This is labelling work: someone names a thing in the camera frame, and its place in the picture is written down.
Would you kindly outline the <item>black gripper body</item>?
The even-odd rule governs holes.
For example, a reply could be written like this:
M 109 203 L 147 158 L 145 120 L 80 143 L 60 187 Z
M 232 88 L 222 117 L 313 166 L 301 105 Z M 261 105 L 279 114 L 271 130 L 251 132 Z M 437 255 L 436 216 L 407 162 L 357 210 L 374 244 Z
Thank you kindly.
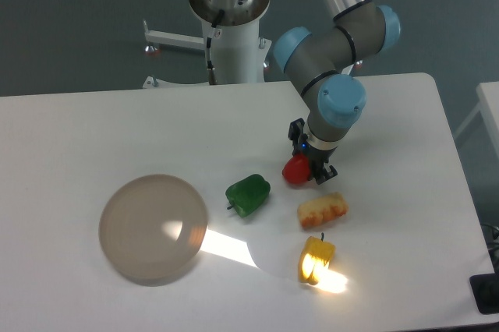
M 323 165 L 331 165 L 330 157 L 335 152 L 335 149 L 332 150 L 319 150 L 307 142 L 307 149 L 303 152 L 303 154 L 308 158 L 311 176 L 309 181 L 314 180 L 313 171 L 316 168 L 321 168 Z

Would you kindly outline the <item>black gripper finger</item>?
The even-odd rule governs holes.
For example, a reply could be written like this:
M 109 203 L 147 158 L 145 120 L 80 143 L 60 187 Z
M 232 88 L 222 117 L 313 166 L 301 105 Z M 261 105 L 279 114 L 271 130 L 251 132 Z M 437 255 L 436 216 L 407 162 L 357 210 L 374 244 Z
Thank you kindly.
M 313 171 L 313 178 L 318 185 L 322 185 L 325 182 L 331 180 L 338 175 L 338 171 L 332 165 L 323 165 L 321 168 L 316 168 Z
M 288 139 L 292 142 L 292 155 L 302 154 L 307 149 L 307 136 L 304 133 L 304 127 L 303 118 L 298 118 L 289 125 Z

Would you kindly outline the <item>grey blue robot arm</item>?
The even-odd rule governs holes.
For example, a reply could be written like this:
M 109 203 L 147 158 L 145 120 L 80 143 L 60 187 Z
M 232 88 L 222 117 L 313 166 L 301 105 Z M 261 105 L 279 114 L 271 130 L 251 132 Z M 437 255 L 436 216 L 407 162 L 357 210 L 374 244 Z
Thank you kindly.
M 366 104 L 363 85 L 346 69 L 398 42 L 398 15 L 373 0 L 325 0 L 332 29 L 316 37 L 296 27 L 276 41 L 263 39 L 259 22 L 270 0 L 189 0 L 201 22 L 207 82 L 211 86 L 256 83 L 264 78 L 264 59 L 274 56 L 308 107 L 307 118 L 292 122 L 292 158 L 282 174 L 291 185 L 322 184 L 335 177 L 331 155 Z

